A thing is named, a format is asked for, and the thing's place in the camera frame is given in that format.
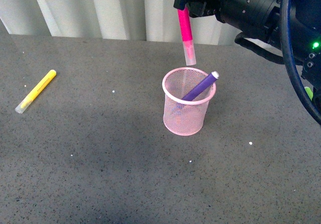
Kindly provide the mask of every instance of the green light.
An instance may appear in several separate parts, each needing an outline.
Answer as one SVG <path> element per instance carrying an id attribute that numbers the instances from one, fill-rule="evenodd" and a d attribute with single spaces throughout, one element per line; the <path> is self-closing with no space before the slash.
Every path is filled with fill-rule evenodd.
<path id="1" fill-rule="evenodd" d="M 314 48 L 317 48 L 319 45 L 320 45 L 319 42 L 314 42 L 314 43 L 313 43 L 313 49 L 314 49 Z"/>

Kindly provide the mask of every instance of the purple marker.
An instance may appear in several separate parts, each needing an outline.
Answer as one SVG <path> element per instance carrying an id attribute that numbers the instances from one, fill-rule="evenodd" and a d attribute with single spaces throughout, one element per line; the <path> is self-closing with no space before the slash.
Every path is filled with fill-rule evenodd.
<path id="1" fill-rule="evenodd" d="M 188 94 L 186 94 L 182 100 L 192 101 L 198 95 L 200 95 L 206 88 L 211 86 L 219 78 L 218 72 L 210 73 L 206 78 L 204 78 L 199 84 L 196 85 Z"/>

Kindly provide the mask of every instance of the pink marker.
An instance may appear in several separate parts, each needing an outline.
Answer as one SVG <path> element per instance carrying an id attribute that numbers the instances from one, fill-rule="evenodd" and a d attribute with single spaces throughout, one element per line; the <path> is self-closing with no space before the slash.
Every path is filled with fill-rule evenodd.
<path id="1" fill-rule="evenodd" d="M 182 11 L 177 10 L 177 12 L 179 15 L 186 65 L 187 66 L 195 65 L 196 57 L 195 57 L 189 10 L 187 9 L 187 7 L 185 7 L 184 10 Z"/>

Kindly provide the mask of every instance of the speckled table surface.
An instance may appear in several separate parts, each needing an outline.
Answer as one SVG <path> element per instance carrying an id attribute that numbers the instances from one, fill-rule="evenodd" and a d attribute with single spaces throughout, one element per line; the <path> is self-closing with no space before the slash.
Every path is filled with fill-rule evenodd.
<path id="1" fill-rule="evenodd" d="M 184 66 L 181 44 L 2 35 L 0 46 L 0 223 L 321 222 L 321 129 L 283 66 L 196 45 L 197 67 L 220 79 L 201 131 L 181 137 L 163 124 L 162 90 Z"/>

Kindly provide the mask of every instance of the pen holder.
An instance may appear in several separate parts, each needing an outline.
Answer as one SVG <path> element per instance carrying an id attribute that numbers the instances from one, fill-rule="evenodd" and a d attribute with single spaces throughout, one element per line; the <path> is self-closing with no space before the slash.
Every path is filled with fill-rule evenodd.
<path id="1" fill-rule="evenodd" d="M 195 68 L 182 67 L 170 71 L 163 79 L 165 107 L 163 121 L 174 134 L 188 136 L 197 133 L 203 126 L 210 99 L 216 91 L 215 83 L 193 101 L 182 98 L 208 74 Z"/>

